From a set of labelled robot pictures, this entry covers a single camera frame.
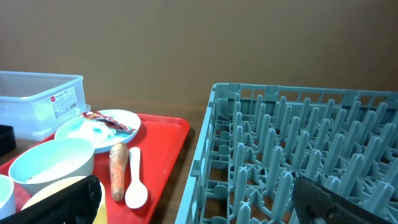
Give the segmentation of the yellow cup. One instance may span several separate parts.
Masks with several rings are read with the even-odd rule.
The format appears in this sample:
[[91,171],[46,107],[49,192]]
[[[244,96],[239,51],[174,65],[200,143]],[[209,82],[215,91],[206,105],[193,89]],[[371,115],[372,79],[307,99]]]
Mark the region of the yellow cup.
[[[30,207],[31,205],[57,193],[58,191],[78,182],[79,180],[83,179],[84,176],[75,176],[75,177],[68,177],[57,182],[54,182],[39,192],[37,192],[34,196],[32,196],[23,206],[23,210]],[[106,209],[106,191],[104,185],[100,182],[101,186],[101,201],[99,203],[97,215],[93,221],[93,224],[107,224],[108,223],[108,216],[107,216],[107,209]]]

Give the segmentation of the red snack wrapper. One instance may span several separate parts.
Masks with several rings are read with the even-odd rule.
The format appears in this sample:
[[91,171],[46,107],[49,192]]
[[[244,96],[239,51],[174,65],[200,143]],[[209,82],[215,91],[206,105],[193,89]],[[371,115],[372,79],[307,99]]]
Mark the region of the red snack wrapper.
[[107,127],[115,129],[117,131],[122,131],[125,133],[133,133],[136,130],[130,126],[120,123],[119,121],[116,121],[114,118],[110,116],[106,116],[100,113],[99,111],[84,112],[81,116],[88,120],[99,121],[101,123],[104,123]]

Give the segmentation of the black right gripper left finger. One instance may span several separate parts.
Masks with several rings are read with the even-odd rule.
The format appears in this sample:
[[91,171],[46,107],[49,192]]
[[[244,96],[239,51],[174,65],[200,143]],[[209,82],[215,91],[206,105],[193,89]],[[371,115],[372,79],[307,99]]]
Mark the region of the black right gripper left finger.
[[93,223],[102,199],[101,183],[89,175],[1,220],[1,224]]

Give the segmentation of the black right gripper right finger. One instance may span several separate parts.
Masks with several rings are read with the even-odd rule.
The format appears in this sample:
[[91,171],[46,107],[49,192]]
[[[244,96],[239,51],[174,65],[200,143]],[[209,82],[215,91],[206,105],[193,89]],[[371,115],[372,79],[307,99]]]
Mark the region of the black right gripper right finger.
[[316,182],[296,178],[292,203],[300,224],[383,224],[388,221],[361,208]]

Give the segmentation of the pale green bowl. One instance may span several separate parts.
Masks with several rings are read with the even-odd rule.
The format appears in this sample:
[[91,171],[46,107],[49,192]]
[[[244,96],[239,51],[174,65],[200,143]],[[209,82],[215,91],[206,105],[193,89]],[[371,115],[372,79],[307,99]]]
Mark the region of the pale green bowl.
[[81,138],[55,139],[21,154],[10,166],[8,176],[29,195],[74,176],[88,176],[94,169],[95,148]]

